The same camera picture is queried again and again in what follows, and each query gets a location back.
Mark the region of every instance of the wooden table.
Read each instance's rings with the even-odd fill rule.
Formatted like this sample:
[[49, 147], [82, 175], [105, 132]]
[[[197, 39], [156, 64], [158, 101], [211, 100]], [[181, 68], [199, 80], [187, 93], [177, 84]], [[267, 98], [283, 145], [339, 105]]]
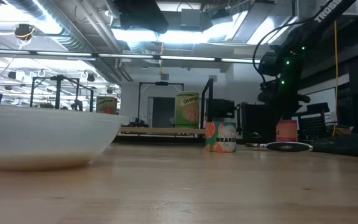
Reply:
[[205, 129], [196, 129], [196, 128], [121, 127], [119, 131], [128, 132], [128, 133], [155, 133], [155, 134], [205, 134]]
[[111, 146], [89, 167], [0, 171], [2, 223], [358, 223], [358, 158]]

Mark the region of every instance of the door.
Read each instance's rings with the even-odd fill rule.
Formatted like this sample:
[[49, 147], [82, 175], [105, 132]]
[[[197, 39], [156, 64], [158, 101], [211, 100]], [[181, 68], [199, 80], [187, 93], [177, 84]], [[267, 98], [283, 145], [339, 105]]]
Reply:
[[171, 128], [175, 120], [174, 98], [153, 98], [153, 128]]

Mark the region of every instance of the red object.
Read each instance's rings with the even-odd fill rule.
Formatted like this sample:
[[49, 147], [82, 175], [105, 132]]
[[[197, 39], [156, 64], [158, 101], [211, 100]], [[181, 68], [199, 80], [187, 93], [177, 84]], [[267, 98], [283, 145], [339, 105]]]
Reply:
[[298, 123], [296, 121], [280, 121], [276, 126], [276, 141], [297, 142]]

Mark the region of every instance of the cable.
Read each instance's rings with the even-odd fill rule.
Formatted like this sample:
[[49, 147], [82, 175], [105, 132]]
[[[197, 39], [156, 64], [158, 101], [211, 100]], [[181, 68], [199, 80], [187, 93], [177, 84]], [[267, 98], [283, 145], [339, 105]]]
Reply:
[[179, 3], [179, 6], [178, 6], [178, 8], [177, 8], [177, 12], [179, 11], [179, 7], [180, 7], [183, 3], [186, 3], [188, 6], [191, 7], [191, 9], [193, 9], [193, 6], [191, 6], [191, 4], [189, 4], [188, 2], [181, 2], [181, 3]]
[[266, 39], [266, 37], [268, 37], [270, 34], [273, 34], [276, 31], [281, 30], [284, 27], [289, 27], [289, 26], [294, 26], [294, 25], [298, 25], [298, 24], [304, 24], [306, 22], [308, 22], [309, 20], [311, 20], [312, 18], [306, 19], [304, 21], [300, 21], [300, 22], [293, 22], [291, 24], [286, 24], [283, 26], [280, 26], [278, 28], [273, 29], [272, 31], [270, 31], [268, 34], [266, 34], [260, 41], [259, 43], [256, 45], [255, 50], [254, 50], [254, 54], [252, 56], [252, 65], [254, 66], [255, 70], [257, 71], [257, 73], [262, 77], [262, 80], [264, 82], [264, 87], [266, 88], [266, 79], [264, 77], [264, 75], [259, 71], [259, 69], [256, 67], [256, 62], [255, 62], [255, 58], [256, 58], [256, 53], [258, 51], [258, 48], [260, 45], [262, 45], [262, 42]]
[[[339, 62], [338, 62], [338, 36], [337, 36], [337, 24], [334, 22], [334, 43], [335, 43], [335, 69], [336, 69], [336, 86], [335, 86], [335, 117], [337, 121], [337, 111], [338, 111], [338, 77], [339, 77]], [[333, 136], [336, 132], [336, 122], [334, 123]]]
[[32, 29], [32, 31], [29, 32], [28, 34], [25, 34], [25, 35], [16, 35], [16, 34], [15, 34], [15, 36], [16, 36], [17, 38], [25, 38], [25, 39], [27, 40], [27, 37], [30, 36], [32, 33], [34, 33], [34, 31], [35, 31], [35, 26], [34, 26], [34, 28]]
[[13, 62], [13, 60], [14, 60], [15, 58], [16, 58], [16, 55], [13, 56], [12, 60], [8, 63], [8, 65], [6, 65], [6, 67], [4, 68], [4, 70], [0, 73], [0, 77], [1, 77], [1, 76], [4, 74], [4, 72], [9, 68], [9, 66], [11, 65], [11, 63]]
[[82, 22], [84, 22], [86, 20], [86, 17], [79, 21], [78, 18], [77, 18], [77, 8], [78, 8], [78, 6], [75, 5], [75, 7], [74, 7], [74, 18], [75, 18], [75, 21], [77, 21], [78, 23], [82, 23]]
[[16, 58], [16, 55], [13, 56], [12, 60], [8, 63], [8, 65], [6, 65], [6, 67], [4, 68], [4, 70], [0, 73], [0, 77], [1, 75], [3, 75], [3, 73], [5, 73], [5, 71], [7, 70], [7, 68], [9, 68], [9, 66], [11, 65], [11, 63], [13, 62], [13, 60]]

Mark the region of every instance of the lamp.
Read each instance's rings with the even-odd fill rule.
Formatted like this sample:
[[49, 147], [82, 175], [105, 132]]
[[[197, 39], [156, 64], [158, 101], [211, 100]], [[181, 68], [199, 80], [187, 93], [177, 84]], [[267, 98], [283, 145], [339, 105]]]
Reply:
[[88, 80], [89, 82], [94, 82], [94, 74], [93, 73], [89, 73], [88, 77], [86, 78], [86, 80]]
[[8, 78], [11, 78], [11, 79], [16, 79], [16, 72], [9, 72], [9, 73], [7, 74], [7, 77], [8, 77]]

